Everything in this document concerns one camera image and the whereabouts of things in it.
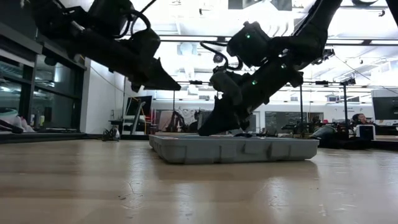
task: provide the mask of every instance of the table surface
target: table surface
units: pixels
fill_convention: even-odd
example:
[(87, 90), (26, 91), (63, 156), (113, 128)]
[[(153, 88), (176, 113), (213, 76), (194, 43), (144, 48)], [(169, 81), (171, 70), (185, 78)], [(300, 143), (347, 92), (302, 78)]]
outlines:
[(0, 223), (398, 223), (398, 155), (176, 166), (148, 142), (0, 146)]

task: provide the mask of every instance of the ceiling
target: ceiling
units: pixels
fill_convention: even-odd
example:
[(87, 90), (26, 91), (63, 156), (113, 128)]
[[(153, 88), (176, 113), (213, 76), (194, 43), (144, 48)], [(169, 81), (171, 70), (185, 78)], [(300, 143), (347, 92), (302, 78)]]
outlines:
[[(93, 2), (93, 0), (61, 1), (66, 6), (81, 5), (85, 10)], [(149, 0), (132, 0), (132, 2), (134, 7), (140, 10)], [(156, 57), (161, 58), (166, 71), (180, 81), (192, 79), (208, 81), (211, 69), (216, 64), (213, 63), (213, 54), (201, 48), (197, 44), (198, 40), (206, 38), (204, 36), (230, 37), (242, 28), (244, 21), (258, 21), (269, 36), (290, 35), (294, 30), (295, 21), (306, 16), (314, 0), (296, 2), (302, 4), (303, 8), (286, 12), (278, 11), (268, 1), (261, 1), (243, 10), (228, 10), (228, 0), (158, 0), (145, 12), (145, 15), (160, 36), (175, 36), (173, 42), (162, 42), (156, 54)], [(344, 0), (341, 6), (330, 24), (328, 33), (331, 39), (398, 40), (397, 24), (387, 9), (385, 0), (379, 0), (368, 9), (352, 9), (353, 4), (350, 0)], [(202, 15), (199, 13), (199, 8), (202, 8)], [(385, 10), (385, 15), (380, 17), (382, 10)], [(145, 25), (139, 21), (134, 30), (144, 28)], [(184, 41), (195, 40), (191, 43), (196, 49), (194, 54), (178, 54), (181, 44), (178, 40), (183, 38)], [(395, 67), (391, 66), (391, 61), (398, 60), (398, 42), (394, 44), (397, 46), (331, 46), (336, 56), (321, 65), (308, 66), (304, 69), (304, 77), (308, 81), (340, 81), (355, 76), (359, 85), (398, 85), (398, 77), (392, 75)], [(236, 62), (236, 59), (230, 58), (229, 61)], [(386, 66), (389, 69), (380, 72), (380, 69)], [(362, 95), (368, 95), (369, 92), (370, 89)]]

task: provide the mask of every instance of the gray plastic tray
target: gray plastic tray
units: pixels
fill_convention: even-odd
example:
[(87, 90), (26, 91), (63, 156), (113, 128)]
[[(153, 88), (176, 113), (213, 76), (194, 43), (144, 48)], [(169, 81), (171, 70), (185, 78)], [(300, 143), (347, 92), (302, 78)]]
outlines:
[(317, 154), (318, 140), (232, 136), (149, 136), (149, 144), (174, 164), (303, 161)]

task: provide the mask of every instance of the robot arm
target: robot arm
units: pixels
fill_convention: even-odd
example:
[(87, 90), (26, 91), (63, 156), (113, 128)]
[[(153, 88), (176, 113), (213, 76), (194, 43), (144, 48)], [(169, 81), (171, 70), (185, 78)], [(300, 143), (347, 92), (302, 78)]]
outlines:
[[(237, 78), (228, 65), (216, 67), (210, 79), (222, 99), (215, 97), (215, 107), (198, 130), (201, 136), (245, 129), (249, 115), (286, 83), (293, 87), (303, 83), (301, 69), (323, 58), (328, 28), (342, 0), (316, 0), (308, 16), (289, 37), (270, 38), (257, 22), (244, 27), (227, 44), (230, 56), (237, 56), (248, 67), (259, 69), (252, 75)], [(398, 4), (387, 0), (391, 12), (398, 17)]]
[[(85, 55), (110, 71), (132, 82), (132, 90), (141, 85), (158, 90), (180, 90), (181, 86), (154, 59), (160, 45), (159, 36), (150, 28), (146, 16), (134, 9), (130, 0), (94, 0), (90, 10), (80, 6), (66, 8), (59, 0), (30, 0), (38, 30), (65, 47), (68, 55)], [(140, 18), (146, 29), (130, 39), (117, 40), (127, 34), (131, 23)]]

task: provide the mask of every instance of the wooden table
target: wooden table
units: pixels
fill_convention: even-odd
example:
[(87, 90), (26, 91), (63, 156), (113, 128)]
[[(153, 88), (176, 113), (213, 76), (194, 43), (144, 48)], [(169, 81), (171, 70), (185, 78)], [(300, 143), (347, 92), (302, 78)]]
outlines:
[(0, 223), (398, 223), (398, 154), (168, 165), (147, 142), (0, 145)]

